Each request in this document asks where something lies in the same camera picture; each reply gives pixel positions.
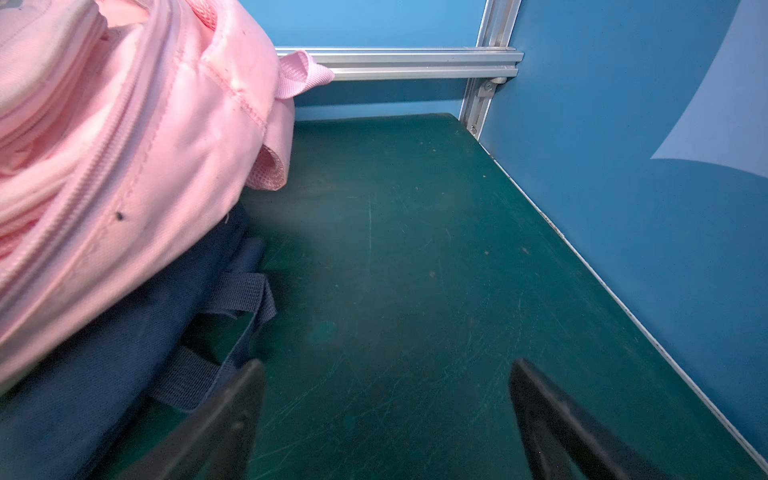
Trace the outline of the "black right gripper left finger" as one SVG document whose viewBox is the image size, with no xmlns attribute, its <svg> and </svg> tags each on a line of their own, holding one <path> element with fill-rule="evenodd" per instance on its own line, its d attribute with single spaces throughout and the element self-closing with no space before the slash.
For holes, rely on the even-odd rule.
<svg viewBox="0 0 768 480">
<path fill-rule="evenodd" d="M 185 419 L 123 479 L 243 479 L 260 418 L 266 369 L 251 360 L 213 398 Z"/>
</svg>

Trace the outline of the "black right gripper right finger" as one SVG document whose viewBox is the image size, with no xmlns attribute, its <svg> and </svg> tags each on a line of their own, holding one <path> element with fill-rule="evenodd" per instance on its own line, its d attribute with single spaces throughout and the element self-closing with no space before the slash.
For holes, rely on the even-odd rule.
<svg viewBox="0 0 768 480">
<path fill-rule="evenodd" d="M 526 359 L 514 361 L 509 393 L 534 479 L 667 479 Z"/>
</svg>

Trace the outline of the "pink backpack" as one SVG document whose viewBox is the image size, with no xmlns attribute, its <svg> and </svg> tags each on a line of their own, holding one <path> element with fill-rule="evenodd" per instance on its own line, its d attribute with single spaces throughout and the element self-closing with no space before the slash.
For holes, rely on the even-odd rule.
<svg viewBox="0 0 768 480">
<path fill-rule="evenodd" d="M 1 5 L 1 388 L 287 181 L 294 98 L 237 1 Z"/>
</svg>

